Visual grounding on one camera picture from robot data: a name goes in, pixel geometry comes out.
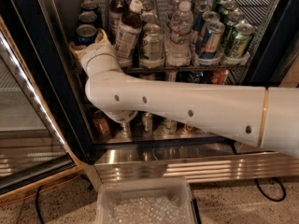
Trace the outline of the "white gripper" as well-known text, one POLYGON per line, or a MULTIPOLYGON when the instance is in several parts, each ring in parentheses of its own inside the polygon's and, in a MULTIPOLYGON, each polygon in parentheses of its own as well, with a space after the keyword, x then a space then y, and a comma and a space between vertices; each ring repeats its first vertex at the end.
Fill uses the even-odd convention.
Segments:
POLYGON ((68 47, 74 58, 79 59, 88 77, 107 71, 122 72, 115 50, 103 29, 98 30, 95 43, 87 48, 85 45, 76 45, 74 42, 70 42, 68 47))

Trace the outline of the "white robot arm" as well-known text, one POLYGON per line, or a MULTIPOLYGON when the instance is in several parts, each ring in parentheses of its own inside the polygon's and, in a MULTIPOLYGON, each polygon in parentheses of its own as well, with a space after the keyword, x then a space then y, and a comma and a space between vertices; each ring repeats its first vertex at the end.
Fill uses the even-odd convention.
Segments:
POLYGON ((146 80, 122 72, 104 31, 69 44, 88 76, 88 100, 122 123, 149 112, 253 147, 299 157, 299 89, 146 80))

